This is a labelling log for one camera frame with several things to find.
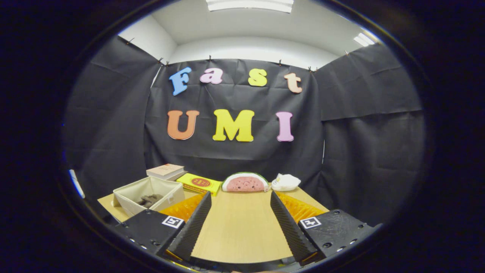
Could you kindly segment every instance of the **watermelon slice pillow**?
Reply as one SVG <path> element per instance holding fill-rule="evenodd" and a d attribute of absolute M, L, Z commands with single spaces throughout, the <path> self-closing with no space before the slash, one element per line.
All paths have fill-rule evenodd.
<path fill-rule="evenodd" d="M 268 191 L 269 184 L 264 177 L 254 172 L 238 172 L 224 180 L 223 191 Z"/>

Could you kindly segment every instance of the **white plastic bag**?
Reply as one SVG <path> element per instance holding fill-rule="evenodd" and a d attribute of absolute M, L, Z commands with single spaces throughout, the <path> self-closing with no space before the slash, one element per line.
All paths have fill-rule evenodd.
<path fill-rule="evenodd" d="M 296 189 L 301 180 L 291 174 L 278 174 L 275 180 L 271 182 L 271 188 L 277 191 L 290 191 Z"/>

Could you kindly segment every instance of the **green watermelon rind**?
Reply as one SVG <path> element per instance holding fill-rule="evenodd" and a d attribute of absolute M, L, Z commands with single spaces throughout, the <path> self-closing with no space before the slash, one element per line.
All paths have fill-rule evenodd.
<path fill-rule="evenodd" d="M 229 182 L 229 178 L 230 178 L 231 176 L 233 176 L 233 175 L 235 175 L 235 174 L 243 174 L 243 173 L 246 173 L 246 174 L 250 173 L 250 174 L 255 174 L 255 175 L 259 176 L 260 178 L 262 178 L 262 179 L 263 179 L 263 181 L 264 181 L 264 182 L 266 182 L 266 186 L 268 186 L 268 188 L 267 188 L 267 189 L 269 189 L 270 184 L 269 184 L 268 180 L 266 180 L 266 178 L 264 178 L 264 177 L 263 177 L 261 174 L 259 174 L 259 173 L 256 173 L 256 172 L 249 172 L 249 171 L 235 172 L 235 173 L 231 174 L 230 176 L 226 177 L 226 179 L 224 180 L 224 182 L 223 182 L 223 183 L 222 183 L 222 185 L 221 185 L 221 189 L 222 189 L 222 190 L 224 190 L 224 185 L 225 185 L 227 182 Z"/>

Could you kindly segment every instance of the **yellow box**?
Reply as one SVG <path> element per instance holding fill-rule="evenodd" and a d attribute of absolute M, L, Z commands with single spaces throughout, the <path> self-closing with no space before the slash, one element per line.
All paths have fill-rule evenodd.
<path fill-rule="evenodd" d="M 215 181 L 209 178 L 198 176 L 191 173 L 186 173 L 177 179 L 177 182 L 183 184 L 183 187 L 197 192 L 210 191 L 211 196 L 216 196 L 217 191 L 221 187 L 221 181 Z"/>

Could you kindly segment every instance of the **white ceiling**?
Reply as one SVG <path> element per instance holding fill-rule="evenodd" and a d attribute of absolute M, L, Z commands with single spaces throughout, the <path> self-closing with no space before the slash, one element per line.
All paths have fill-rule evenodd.
<path fill-rule="evenodd" d="M 205 0 L 180 0 L 152 14 L 179 44 L 208 38 L 258 36 L 311 45 L 337 56 L 361 46 L 359 26 L 312 0 L 295 0 L 291 14 L 235 9 L 209 12 Z"/>

